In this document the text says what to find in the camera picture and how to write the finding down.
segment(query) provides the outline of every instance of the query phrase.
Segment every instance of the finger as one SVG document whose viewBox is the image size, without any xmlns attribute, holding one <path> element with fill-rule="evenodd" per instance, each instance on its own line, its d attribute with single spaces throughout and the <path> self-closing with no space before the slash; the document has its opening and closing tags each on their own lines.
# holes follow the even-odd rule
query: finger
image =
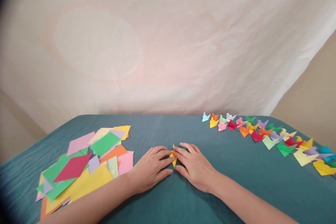
<svg viewBox="0 0 336 224">
<path fill-rule="evenodd" d="M 156 146 L 156 147 L 154 147 L 153 148 L 153 150 L 151 151 L 151 153 L 152 154 L 156 154 L 156 153 L 158 153 L 160 150 L 163 150 L 163 149 L 167 149 L 166 147 L 164 147 L 164 146 Z"/>
<path fill-rule="evenodd" d="M 199 148 L 196 145 L 192 144 L 191 146 L 194 147 L 196 152 L 201 153 L 201 151 L 199 150 Z"/>
<path fill-rule="evenodd" d="M 177 170 L 187 180 L 190 179 L 188 170 L 186 168 L 184 168 L 183 166 L 177 165 L 177 166 L 175 166 L 175 170 Z"/>
<path fill-rule="evenodd" d="M 155 180 L 154 180 L 154 184 L 159 183 L 161 180 L 164 180 L 166 177 L 168 177 L 170 174 L 172 174 L 173 171 L 171 169 L 164 169 L 162 171 L 160 171 Z"/>
<path fill-rule="evenodd" d="M 175 160 L 175 157 L 170 157 L 170 158 L 159 161 L 160 170 L 165 168 L 167 165 L 170 165 L 174 160 Z"/>
<path fill-rule="evenodd" d="M 169 156 L 172 153 L 170 150 L 161 150 L 158 153 L 155 154 L 157 156 L 157 159 L 160 160 L 165 156 Z"/>
<path fill-rule="evenodd" d="M 181 161 L 182 164 L 186 165 L 189 159 L 187 159 L 185 156 L 181 155 L 180 153 L 173 150 L 173 154 L 177 157 L 178 160 Z"/>
<path fill-rule="evenodd" d="M 190 157 L 190 153 L 187 152 L 185 149 L 182 149 L 182 148 L 176 147 L 176 146 L 174 146 L 173 149 L 174 149 L 174 151 L 176 151 L 176 152 L 180 153 L 181 155 L 185 156 L 186 158 Z"/>
<path fill-rule="evenodd" d="M 194 147 L 188 143 L 180 143 L 181 146 L 186 147 L 190 153 L 196 153 Z"/>
</svg>

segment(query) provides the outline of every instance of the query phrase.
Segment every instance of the right hand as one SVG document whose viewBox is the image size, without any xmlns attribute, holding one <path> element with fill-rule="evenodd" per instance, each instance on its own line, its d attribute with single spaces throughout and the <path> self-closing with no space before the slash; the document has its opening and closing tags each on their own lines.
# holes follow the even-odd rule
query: right hand
<svg viewBox="0 0 336 224">
<path fill-rule="evenodd" d="M 196 145 L 188 143 L 180 143 L 180 145 L 186 147 L 189 152 L 173 147 L 173 154 L 185 166 L 184 168 L 177 165 L 175 169 L 198 190 L 208 193 L 219 172 L 212 167 Z"/>
</svg>

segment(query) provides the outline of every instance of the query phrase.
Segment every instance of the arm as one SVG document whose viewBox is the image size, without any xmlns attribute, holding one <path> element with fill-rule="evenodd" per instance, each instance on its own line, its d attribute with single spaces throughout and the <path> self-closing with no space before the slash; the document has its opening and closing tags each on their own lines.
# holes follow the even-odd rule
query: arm
<svg viewBox="0 0 336 224">
<path fill-rule="evenodd" d="M 40 224 L 97 223 L 126 199 L 151 189 L 172 174 L 171 169 L 160 171 L 174 160 L 174 157 L 160 160 L 170 154 L 164 146 L 151 148 L 131 171 L 61 208 Z"/>
<path fill-rule="evenodd" d="M 181 143 L 185 149 L 174 147 L 174 155 L 183 166 L 175 166 L 197 189 L 220 198 L 245 223 L 297 223 L 292 218 L 263 201 L 253 193 L 216 171 L 195 145 Z"/>
</svg>

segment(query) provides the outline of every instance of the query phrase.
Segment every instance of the green tablecloth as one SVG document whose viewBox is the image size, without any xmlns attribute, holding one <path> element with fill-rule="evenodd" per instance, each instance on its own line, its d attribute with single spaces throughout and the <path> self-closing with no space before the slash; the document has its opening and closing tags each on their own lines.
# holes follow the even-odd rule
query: green tablecloth
<svg viewBox="0 0 336 224">
<path fill-rule="evenodd" d="M 295 131 L 271 117 L 258 119 Z M 14 223 L 37 222 L 41 210 L 41 201 L 35 203 L 39 175 L 67 151 L 69 141 L 101 127 L 131 125 L 123 145 L 135 151 L 134 164 L 150 147 L 193 143 L 218 171 L 299 223 L 336 223 L 333 176 L 320 176 L 312 164 L 301 167 L 293 155 L 283 157 L 277 148 L 267 150 L 262 142 L 243 138 L 239 131 L 218 132 L 217 127 L 210 129 L 209 122 L 201 121 L 202 116 L 78 116 L 0 166 L 2 209 Z M 297 135 L 309 139 L 299 132 Z M 242 223 L 223 202 L 195 189 L 177 171 L 152 190 L 124 202 L 102 222 Z"/>
</svg>

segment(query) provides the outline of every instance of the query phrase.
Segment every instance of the wrinkled fabric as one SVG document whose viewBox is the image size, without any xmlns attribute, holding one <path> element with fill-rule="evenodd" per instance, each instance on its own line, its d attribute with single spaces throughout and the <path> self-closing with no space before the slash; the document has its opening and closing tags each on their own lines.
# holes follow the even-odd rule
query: wrinkled fabric
<svg viewBox="0 0 336 224">
<path fill-rule="evenodd" d="M 335 0 L 5 0 L 1 88 L 47 133 L 79 114 L 269 115 Z"/>
</svg>

